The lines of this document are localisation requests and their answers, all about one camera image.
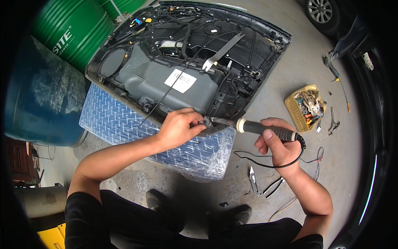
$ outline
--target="plastic basket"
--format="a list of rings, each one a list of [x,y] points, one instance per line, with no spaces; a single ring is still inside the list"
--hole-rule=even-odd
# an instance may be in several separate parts
[[[312,130],[312,128],[316,125],[316,123],[318,123],[322,118],[318,118],[318,120],[316,120],[315,122],[312,122],[311,125],[308,125],[304,116],[302,115],[302,113],[300,111],[300,107],[297,104],[297,101],[294,98],[294,95],[296,95],[296,93],[298,93],[298,92],[308,92],[309,94],[312,94],[313,96],[315,96],[315,93],[317,91],[318,91],[318,87],[316,87],[316,85],[313,84],[313,85],[305,86],[301,89],[298,89],[297,91],[295,91],[294,93],[292,93],[289,97],[287,97],[285,99],[285,106],[286,106],[287,110],[289,111],[290,116],[293,119],[293,122],[297,128],[297,131],[300,133]],[[319,100],[323,103],[320,93],[319,93]],[[326,105],[324,103],[323,115],[325,115],[325,111],[326,111]]]

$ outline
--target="green oil drum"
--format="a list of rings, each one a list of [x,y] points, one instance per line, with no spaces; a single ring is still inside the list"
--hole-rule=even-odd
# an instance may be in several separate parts
[[[97,0],[50,0],[36,17],[32,34],[80,72],[114,30]]]
[[[124,12],[133,13],[140,8],[147,0],[113,0],[117,8],[123,14]],[[119,13],[109,0],[98,0],[101,7],[108,13],[109,17],[114,20]]]

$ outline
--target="person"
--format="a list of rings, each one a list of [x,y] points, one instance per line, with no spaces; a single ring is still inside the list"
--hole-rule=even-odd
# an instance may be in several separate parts
[[[170,208],[167,197],[156,190],[146,193],[148,208],[130,202],[110,190],[100,190],[109,179],[147,156],[180,146],[206,127],[192,108],[170,112],[155,135],[94,152],[78,165],[65,207],[65,246],[71,248],[228,247],[322,248],[332,218],[327,190],[295,163],[276,169],[298,198],[306,214],[303,226],[284,218],[275,222],[246,224],[252,210],[247,205],[230,209],[209,221],[209,239],[179,234],[182,218]],[[267,118],[263,125],[294,130],[285,120]],[[298,141],[282,143],[267,129],[254,146],[262,154],[272,152],[274,166],[290,163],[300,153]]]

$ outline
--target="blue barrel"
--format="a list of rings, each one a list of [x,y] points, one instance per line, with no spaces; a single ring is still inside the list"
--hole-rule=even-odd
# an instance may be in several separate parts
[[[90,82],[34,37],[24,40],[7,90],[5,135],[41,145],[76,146]]]

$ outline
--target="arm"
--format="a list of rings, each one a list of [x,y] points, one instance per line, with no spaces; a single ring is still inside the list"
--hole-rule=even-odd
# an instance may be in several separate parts
[[[289,123],[279,118],[267,118],[261,120],[261,123],[294,130]],[[258,151],[263,155],[269,148],[274,166],[292,162],[301,151],[298,141],[282,143],[279,137],[269,129],[259,136],[254,146],[259,148]],[[320,234],[324,238],[333,214],[332,199],[328,191],[302,170],[298,162],[286,168],[277,169],[277,172],[286,180],[307,215],[303,227],[293,241],[311,234]]]
[[[131,143],[111,146],[84,158],[76,168],[68,196],[85,192],[101,202],[100,183],[147,156],[180,146],[206,129],[202,115],[192,108],[170,112],[160,131]]]

